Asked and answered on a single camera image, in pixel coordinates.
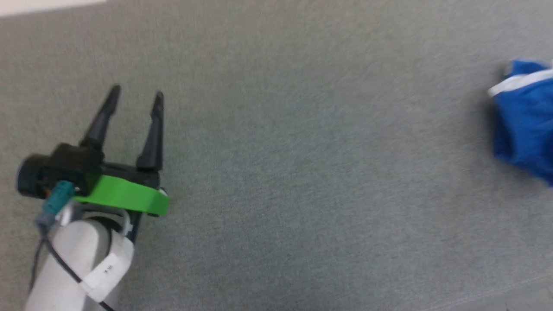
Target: blue fabric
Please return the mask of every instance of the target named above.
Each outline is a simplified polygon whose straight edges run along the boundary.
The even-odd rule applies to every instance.
[[[514,60],[507,77],[547,69]],[[500,92],[494,100],[498,107],[494,154],[553,186],[553,79]]]

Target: white stripe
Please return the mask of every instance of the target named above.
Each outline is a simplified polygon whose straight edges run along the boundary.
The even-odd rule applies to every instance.
[[[553,69],[536,71],[529,75],[515,75],[489,89],[488,94],[493,97],[501,92],[514,91],[551,78],[553,78]]]

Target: blue cloth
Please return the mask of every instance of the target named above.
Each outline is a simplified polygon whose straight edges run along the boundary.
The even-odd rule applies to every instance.
[[[498,107],[494,154],[553,186],[553,70],[514,60],[490,94]]]

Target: teal connector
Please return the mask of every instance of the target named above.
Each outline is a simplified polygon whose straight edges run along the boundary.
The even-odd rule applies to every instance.
[[[75,186],[71,182],[62,180],[52,189],[50,196],[42,205],[42,213],[35,219],[37,227],[50,229],[56,222],[56,215],[75,195]]]

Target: white wall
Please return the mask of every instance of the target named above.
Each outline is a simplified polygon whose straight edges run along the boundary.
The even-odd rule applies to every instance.
[[[64,7],[83,6],[107,0],[0,0],[0,17]]]

